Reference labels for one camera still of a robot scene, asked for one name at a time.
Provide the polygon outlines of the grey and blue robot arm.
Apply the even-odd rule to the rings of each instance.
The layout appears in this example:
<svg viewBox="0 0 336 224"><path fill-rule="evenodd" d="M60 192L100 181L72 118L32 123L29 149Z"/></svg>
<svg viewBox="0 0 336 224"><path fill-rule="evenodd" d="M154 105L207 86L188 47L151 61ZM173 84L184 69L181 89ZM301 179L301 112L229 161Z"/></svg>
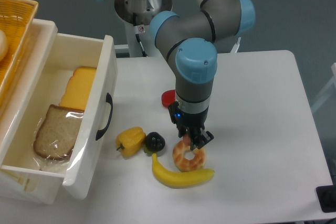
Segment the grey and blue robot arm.
<svg viewBox="0 0 336 224"><path fill-rule="evenodd" d="M191 149L201 149L213 139L205 130L217 70L214 43L251 29L256 13L251 0L197 0L199 12L181 18L172 11L172 0L115 0L118 16L150 34L156 49L175 75L175 100L169 114L179 136L188 135Z"/></svg>

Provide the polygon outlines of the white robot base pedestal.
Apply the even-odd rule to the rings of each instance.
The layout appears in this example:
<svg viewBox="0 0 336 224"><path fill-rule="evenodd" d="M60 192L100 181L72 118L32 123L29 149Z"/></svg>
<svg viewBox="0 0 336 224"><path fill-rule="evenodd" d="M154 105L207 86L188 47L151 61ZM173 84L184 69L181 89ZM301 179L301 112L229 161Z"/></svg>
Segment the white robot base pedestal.
<svg viewBox="0 0 336 224"><path fill-rule="evenodd" d="M115 0L115 11L124 23L130 57L159 56L150 35L155 15L172 10L172 0Z"/></svg>

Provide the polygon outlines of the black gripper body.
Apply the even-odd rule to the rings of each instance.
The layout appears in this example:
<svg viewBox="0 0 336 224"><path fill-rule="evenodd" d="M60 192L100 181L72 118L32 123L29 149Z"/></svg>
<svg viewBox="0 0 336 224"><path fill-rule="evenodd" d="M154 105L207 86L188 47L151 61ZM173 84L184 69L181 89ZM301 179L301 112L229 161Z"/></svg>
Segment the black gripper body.
<svg viewBox="0 0 336 224"><path fill-rule="evenodd" d="M209 100L204 100L198 103L176 100L174 103L169 105L168 109L171 121L176 125L176 128L177 124L183 124L187 128L187 133L191 137L192 129L205 129L208 107Z"/></svg>

